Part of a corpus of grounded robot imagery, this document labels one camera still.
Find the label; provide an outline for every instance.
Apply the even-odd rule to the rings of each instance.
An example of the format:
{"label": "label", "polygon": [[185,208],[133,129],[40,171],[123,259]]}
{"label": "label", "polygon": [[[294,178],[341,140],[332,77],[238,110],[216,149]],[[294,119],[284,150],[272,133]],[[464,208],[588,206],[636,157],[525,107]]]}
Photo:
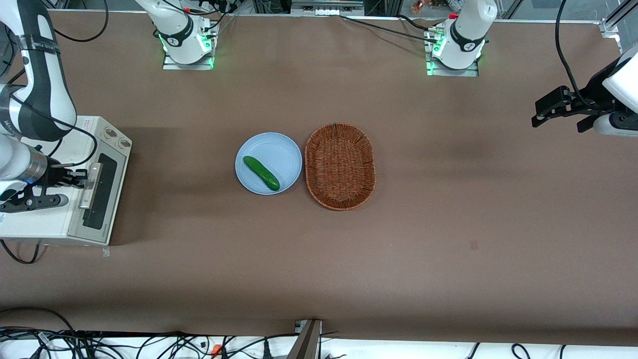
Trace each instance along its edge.
{"label": "label", "polygon": [[82,124],[82,129],[85,130],[86,132],[90,132],[91,131],[91,119],[90,118],[85,118],[84,119],[84,123]]}
{"label": "label", "polygon": [[51,340],[49,340],[49,339],[47,338],[47,336],[46,336],[46,335],[44,335],[44,333],[41,333],[41,332],[40,332],[40,333],[38,333],[38,338],[40,338],[40,340],[42,341],[42,343],[44,343],[44,345],[45,345],[47,348],[51,348]]}

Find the wicker basket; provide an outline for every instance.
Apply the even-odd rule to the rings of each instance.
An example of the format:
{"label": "wicker basket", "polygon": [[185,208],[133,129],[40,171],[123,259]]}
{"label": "wicker basket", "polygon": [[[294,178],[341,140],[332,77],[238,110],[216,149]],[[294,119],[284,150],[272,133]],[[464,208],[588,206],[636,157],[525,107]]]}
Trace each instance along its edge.
{"label": "wicker basket", "polygon": [[367,136],[345,123],[313,132],[306,143],[306,183],[310,194],[336,211],[364,204],[375,190],[375,156]]}

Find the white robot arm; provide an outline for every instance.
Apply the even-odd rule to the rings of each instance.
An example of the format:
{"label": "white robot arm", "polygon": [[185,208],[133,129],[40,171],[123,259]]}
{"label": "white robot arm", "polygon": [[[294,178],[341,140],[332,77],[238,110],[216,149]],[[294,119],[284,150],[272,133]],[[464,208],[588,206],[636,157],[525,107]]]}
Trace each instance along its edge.
{"label": "white robot arm", "polygon": [[580,101],[567,86],[560,86],[536,101],[538,127],[557,117],[589,115],[577,124],[578,132],[593,128],[603,135],[638,137],[638,45],[596,73],[580,94]]}
{"label": "white robot arm", "polygon": [[449,68],[470,67],[479,58],[485,35],[497,13],[494,0],[465,0],[457,19],[448,19],[438,25],[445,28],[445,38],[432,55]]}
{"label": "white robot arm", "polygon": [[187,15],[179,0],[135,0],[151,17],[168,55],[180,64],[197,62],[212,50],[209,19]]}
{"label": "white robot arm", "polygon": [[26,86],[0,84],[1,204],[27,185],[50,184],[66,174],[51,168],[59,162],[13,136],[58,141],[71,130],[64,124],[75,125],[77,116],[46,7],[39,1],[3,0],[0,22],[16,37],[28,79]]}

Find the cucumber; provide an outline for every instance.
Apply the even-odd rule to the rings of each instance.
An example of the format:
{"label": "cucumber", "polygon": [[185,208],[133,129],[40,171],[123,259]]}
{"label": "cucumber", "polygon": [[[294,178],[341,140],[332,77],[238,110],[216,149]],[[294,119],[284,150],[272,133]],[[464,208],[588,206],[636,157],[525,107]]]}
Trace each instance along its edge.
{"label": "cucumber", "polygon": [[244,163],[250,168],[254,173],[262,179],[262,181],[268,186],[269,189],[273,191],[279,190],[279,181],[274,174],[272,174],[266,167],[262,165],[255,157],[244,156]]}

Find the plate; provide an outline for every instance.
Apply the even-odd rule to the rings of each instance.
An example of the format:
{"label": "plate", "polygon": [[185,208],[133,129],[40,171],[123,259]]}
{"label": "plate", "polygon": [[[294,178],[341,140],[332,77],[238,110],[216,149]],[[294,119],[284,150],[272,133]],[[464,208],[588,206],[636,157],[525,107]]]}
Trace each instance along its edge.
{"label": "plate", "polygon": [[[269,189],[244,163],[244,156],[255,157],[275,175],[279,181],[279,190]],[[235,173],[250,192],[271,195],[282,193],[297,181],[301,164],[301,151],[295,141],[277,132],[265,132],[250,138],[241,146],[235,158]]]}

